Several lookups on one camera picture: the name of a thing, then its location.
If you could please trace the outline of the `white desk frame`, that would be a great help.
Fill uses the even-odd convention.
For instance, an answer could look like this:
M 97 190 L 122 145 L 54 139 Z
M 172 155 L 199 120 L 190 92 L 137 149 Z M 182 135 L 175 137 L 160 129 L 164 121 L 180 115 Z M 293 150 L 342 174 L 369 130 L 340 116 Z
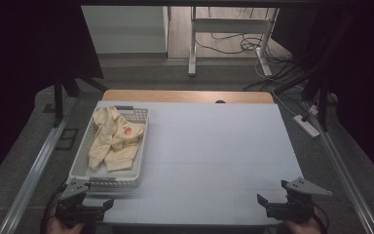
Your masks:
M 260 34 L 260 45 L 256 48 L 256 55 L 265 76 L 272 76 L 266 59 L 266 49 L 274 28 L 278 8 L 269 8 L 265 19 L 199 19 L 197 8 L 191 8 L 191 43 L 188 60 L 188 75 L 196 75 L 196 34 L 197 33 L 244 33 Z

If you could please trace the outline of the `cream garment with orange patch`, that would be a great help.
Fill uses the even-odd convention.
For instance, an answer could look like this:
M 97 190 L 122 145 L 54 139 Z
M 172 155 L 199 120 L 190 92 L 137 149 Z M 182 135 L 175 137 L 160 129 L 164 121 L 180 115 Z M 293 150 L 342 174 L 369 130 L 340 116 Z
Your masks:
M 131 170 L 146 126 L 129 121 L 115 106 L 100 107 L 93 122 L 97 130 L 89 150 L 89 168 L 96 171 L 104 162 L 108 173 Z

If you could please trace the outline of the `person's left hand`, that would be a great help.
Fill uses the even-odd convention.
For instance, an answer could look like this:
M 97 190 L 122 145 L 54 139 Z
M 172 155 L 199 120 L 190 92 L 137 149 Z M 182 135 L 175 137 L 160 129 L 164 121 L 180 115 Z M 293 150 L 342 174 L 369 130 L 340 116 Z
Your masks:
M 81 234 L 86 226 L 85 223 L 75 224 L 73 227 L 68 228 L 62 224 L 55 216 L 51 216 L 45 228 L 45 234 Z

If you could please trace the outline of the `aluminium rail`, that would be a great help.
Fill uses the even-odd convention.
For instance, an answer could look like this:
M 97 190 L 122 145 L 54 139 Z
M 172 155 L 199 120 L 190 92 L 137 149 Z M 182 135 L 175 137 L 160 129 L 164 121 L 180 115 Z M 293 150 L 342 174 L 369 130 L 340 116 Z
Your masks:
M 331 164 L 338 175 L 345 192 L 351 204 L 354 206 L 355 212 L 367 234 L 374 234 L 374 214 L 371 212 L 364 196 L 357 187 L 354 178 L 351 176 L 340 151 L 337 149 L 330 134 L 319 123 L 317 115 L 311 115 L 311 123 L 320 133 L 320 139 L 325 151 L 331 161 Z
M 0 225 L 0 234 L 14 234 L 19 222 L 26 210 L 37 184 L 45 170 L 52 153 L 55 150 L 56 143 L 59 140 L 64 127 L 69 120 L 71 110 L 76 102 L 76 98 L 68 97 L 63 103 L 63 116 L 59 124 L 52 127 L 46 140 L 44 141 L 33 165 L 31 166 L 20 190 L 10 206 L 5 218 Z

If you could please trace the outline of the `white table mat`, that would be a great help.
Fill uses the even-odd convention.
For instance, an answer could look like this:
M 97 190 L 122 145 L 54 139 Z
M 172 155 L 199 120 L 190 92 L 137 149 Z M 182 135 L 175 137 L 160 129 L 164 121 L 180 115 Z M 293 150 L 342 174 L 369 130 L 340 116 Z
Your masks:
M 108 198 L 111 224 L 273 225 L 258 202 L 282 203 L 284 180 L 302 172 L 275 104 L 145 102 L 148 123 L 136 188 L 88 192 Z

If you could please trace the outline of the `white plastic basket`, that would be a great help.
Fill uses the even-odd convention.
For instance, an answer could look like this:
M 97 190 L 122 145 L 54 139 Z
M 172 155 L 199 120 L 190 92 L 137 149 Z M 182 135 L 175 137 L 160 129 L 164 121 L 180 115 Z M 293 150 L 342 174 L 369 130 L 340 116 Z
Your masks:
M 77 151 L 72 164 L 69 180 L 80 180 L 91 185 L 91 192 L 118 192 L 137 188 L 141 183 L 144 146 L 146 145 L 146 135 L 137 140 L 139 149 L 135 154 L 130 169 L 107 171 L 105 162 L 100 162 L 97 169 L 93 170 L 89 166 L 90 148 L 95 140 L 95 133 L 100 127 L 94 119 L 91 119 L 81 145 Z

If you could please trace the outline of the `black curtain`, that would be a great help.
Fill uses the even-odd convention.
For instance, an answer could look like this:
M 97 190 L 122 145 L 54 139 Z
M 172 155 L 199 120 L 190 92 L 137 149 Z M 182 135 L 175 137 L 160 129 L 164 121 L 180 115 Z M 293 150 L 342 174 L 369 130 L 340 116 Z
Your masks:
M 364 0 L 351 12 L 352 22 L 302 97 L 316 95 L 326 78 L 328 91 L 338 98 L 339 121 L 374 164 L 374 0 Z M 337 9 L 281 9 L 272 38 L 310 70 L 341 24 Z
M 37 93 L 102 76 L 81 0 L 0 0 L 0 165 Z

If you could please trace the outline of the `white cabinet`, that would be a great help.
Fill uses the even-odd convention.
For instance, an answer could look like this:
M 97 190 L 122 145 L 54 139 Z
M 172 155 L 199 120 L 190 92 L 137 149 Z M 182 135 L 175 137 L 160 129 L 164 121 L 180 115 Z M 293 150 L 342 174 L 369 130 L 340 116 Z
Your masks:
M 83 6 L 98 54 L 164 54 L 168 7 Z

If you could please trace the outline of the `white power strip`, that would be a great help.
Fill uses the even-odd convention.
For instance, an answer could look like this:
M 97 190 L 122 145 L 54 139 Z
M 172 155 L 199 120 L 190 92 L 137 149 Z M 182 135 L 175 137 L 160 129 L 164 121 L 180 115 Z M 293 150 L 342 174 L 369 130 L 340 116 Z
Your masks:
M 293 117 L 293 121 L 302 128 L 310 137 L 315 138 L 319 136 L 319 131 L 313 127 L 307 120 L 301 115 L 296 115 Z

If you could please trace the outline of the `black floor plate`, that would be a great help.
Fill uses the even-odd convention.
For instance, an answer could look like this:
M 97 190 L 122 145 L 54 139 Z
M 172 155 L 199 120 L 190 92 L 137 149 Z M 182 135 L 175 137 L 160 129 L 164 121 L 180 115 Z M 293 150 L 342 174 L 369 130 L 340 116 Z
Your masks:
M 71 150 L 79 130 L 77 128 L 64 129 L 56 144 L 56 150 L 68 151 Z

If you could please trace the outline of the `wooden table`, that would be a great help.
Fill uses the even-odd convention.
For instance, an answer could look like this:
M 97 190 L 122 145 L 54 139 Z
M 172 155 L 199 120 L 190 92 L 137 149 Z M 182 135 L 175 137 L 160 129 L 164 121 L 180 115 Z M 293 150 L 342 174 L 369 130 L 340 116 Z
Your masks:
M 266 92 L 108 90 L 102 99 L 138 102 L 274 103 L 273 97 Z

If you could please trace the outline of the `black metal stand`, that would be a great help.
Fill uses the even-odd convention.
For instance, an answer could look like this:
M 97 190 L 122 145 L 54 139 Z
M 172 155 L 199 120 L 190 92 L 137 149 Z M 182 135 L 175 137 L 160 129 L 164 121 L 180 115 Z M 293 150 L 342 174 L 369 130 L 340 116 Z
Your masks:
M 70 98 L 76 98 L 81 94 L 81 90 L 76 82 L 77 79 L 84 81 L 90 86 L 105 93 L 108 88 L 101 83 L 95 81 L 94 78 L 84 74 L 75 68 L 68 68 L 59 71 L 54 78 L 54 95 L 55 95 L 55 122 L 54 127 L 57 128 L 64 116 L 63 111 L 63 92 L 66 92 Z
M 301 98 L 302 100 L 313 100 L 315 96 L 318 96 L 318 122 L 325 132 L 327 131 L 326 113 L 329 79 L 324 71 L 326 66 L 329 64 L 331 57 L 337 51 L 338 44 L 342 41 L 344 34 L 354 17 L 355 13 L 353 11 L 343 10 L 332 32 L 326 37 L 325 45 L 320 49 L 320 57 L 318 58 L 317 63 L 299 78 L 273 90 L 273 93 L 278 95 L 304 81 L 308 81 L 301 93 Z

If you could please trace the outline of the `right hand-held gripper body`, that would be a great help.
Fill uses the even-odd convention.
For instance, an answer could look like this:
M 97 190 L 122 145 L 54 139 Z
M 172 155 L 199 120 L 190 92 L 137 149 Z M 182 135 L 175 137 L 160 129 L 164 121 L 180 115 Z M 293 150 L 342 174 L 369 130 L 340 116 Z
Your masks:
M 289 181 L 285 203 L 270 203 L 266 207 L 267 217 L 290 220 L 297 223 L 308 221 L 314 216 L 314 195 L 331 196 L 332 192 L 302 177 Z

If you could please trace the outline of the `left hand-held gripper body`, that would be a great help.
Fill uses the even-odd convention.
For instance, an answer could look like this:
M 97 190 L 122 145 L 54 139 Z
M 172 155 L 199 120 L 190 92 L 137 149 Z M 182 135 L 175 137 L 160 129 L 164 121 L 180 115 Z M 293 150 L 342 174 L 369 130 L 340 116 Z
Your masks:
M 102 206 L 88 207 L 83 204 L 88 191 L 82 180 L 71 179 L 56 203 L 56 218 L 64 225 L 103 221 L 105 212 Z

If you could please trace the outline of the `person's right hand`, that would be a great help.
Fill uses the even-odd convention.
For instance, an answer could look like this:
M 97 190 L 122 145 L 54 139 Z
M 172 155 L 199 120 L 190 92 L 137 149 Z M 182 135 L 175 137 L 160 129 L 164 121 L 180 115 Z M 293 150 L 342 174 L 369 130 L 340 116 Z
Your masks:
M 314 211 L 314 216 L 303 223 L 296 223 L 290 220 L 282 222 L 292 234 L 325 234 L 325 228 L 318 217 L 318 211 Z

